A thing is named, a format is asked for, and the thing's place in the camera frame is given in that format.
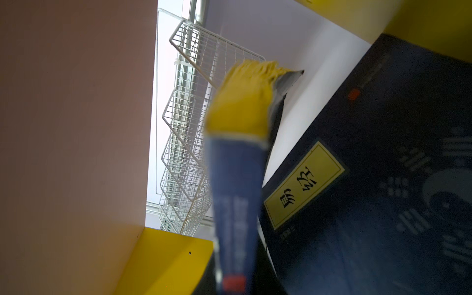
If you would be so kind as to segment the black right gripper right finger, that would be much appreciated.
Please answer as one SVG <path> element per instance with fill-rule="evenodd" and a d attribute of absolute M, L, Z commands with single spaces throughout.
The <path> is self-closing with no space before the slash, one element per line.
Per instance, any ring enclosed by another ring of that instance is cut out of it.
<path fill-rule="evenodd" d="M 287 295 L 277 278 L 261 238 L 258 238 L 251 295 Z"/>

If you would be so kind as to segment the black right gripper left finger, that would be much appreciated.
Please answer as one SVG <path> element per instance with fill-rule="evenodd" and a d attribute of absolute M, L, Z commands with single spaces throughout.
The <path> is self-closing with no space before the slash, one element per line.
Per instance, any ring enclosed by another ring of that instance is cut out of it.
<path fill-rule="evenodd" d="M 219 283 L 217 282 L 217 272 L 219 270 L 218 254 L 214 251 L 192 295 L 218 295 Z"/>

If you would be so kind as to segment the navy book bottom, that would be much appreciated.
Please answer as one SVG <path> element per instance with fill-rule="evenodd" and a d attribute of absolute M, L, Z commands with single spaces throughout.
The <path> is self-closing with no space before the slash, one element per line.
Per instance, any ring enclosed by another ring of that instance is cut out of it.
<path fill-rule="evenodd" d="M 472 292 L 472 64 L 381 35 L 264 186 L 290 295 Z"/>

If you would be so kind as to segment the navy book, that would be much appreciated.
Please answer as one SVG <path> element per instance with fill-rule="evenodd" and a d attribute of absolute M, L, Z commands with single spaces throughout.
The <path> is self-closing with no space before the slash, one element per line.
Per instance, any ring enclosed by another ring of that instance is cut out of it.
<path fill-rule="evenodd" d="M 472 292 L 472 64 L 381 35 L 264 186 L 290 295 Z"/>
<path fill-rule="evenodd" d="M 219 295 L 251 291 L 270 136 L 286 94 L 302 75 L 275 61 L 242 61 L 226 74 L 206 112 L 205 162 Z"/>

